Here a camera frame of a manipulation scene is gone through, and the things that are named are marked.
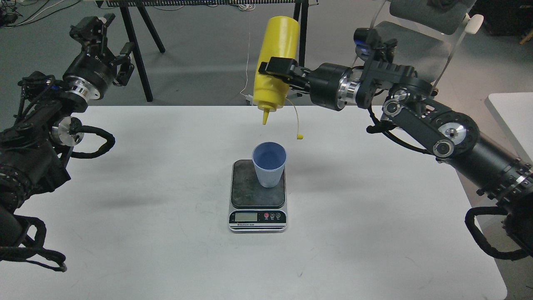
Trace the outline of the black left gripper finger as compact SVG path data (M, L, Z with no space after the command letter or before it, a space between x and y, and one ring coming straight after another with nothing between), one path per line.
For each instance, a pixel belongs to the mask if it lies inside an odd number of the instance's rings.
M112 67L118 67L113 84L116 87L126 86L133 74L135 66L131 63L131 53L134 50L134 42L126 42L120 51L120 55L112 60Z
M83 53L94 57L106 57L108 49L107 30L116 15L107 13L103 17L84 17L77 25L72 25L69 36L81 45Z

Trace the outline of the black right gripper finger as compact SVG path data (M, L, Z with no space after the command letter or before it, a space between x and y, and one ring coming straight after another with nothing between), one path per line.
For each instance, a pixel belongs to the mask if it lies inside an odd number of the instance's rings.
M285 83L289 85L291 90L295 91L295 97L302 97L310 93L311 87L306 80L286 80Z
M260 63L257 73L280 79L284 83L286 80L306 80L309 82L310 70L299 66L293 58L270 57L269 61Z

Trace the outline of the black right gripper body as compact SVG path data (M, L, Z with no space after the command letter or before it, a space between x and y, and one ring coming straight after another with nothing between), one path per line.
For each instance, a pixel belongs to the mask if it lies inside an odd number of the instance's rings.
M312 104L329 110L341 111L339 103L341 82L352 75L352 68L333 63L323 63L309 72L309 96Z

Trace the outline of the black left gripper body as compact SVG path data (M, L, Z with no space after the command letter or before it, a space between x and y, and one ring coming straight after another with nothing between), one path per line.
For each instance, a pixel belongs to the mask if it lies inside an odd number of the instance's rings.
M84 100L100 100L112 85L117 68L101 62L97 57L82 52L67 68L62 80L69 84L70 93Z

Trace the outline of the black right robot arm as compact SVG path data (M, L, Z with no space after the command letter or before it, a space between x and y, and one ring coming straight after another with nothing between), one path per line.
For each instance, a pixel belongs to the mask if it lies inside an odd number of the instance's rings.
M354 42L365 61L362 67L323 63L309 70L293 58L268 54L259 60L258 73L309 94L322 108L340 111L347 103L356 104L373 120L368 133L382 133L404 148L451 165L478 186L478 195L496 202L465 215L480 249L498 260L532 256L532 166L486 137L470 116L435 101L432 85L412 66L394 64L397 40L383 41L375 29L359 28ZM490 245L475 224L477 216L485 215L505 217L503 228L519 250L504 252Z

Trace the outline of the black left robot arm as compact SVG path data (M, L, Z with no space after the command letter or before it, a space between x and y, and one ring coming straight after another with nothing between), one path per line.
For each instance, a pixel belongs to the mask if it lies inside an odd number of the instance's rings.
M69 35L80 54L61 79L33 72L18 83L21 97L15 123L1 132L1 260L27 262L65 272L65 255L44 247L46 226L36 217L15 214L31 196L51 193L69 181L71 158L95 159L114 145L114 136L83 125L73 113L83 113L110 86L127 85L134 65L133 42L119 55L108 48L107 30L113 13L89 16L72 25Z

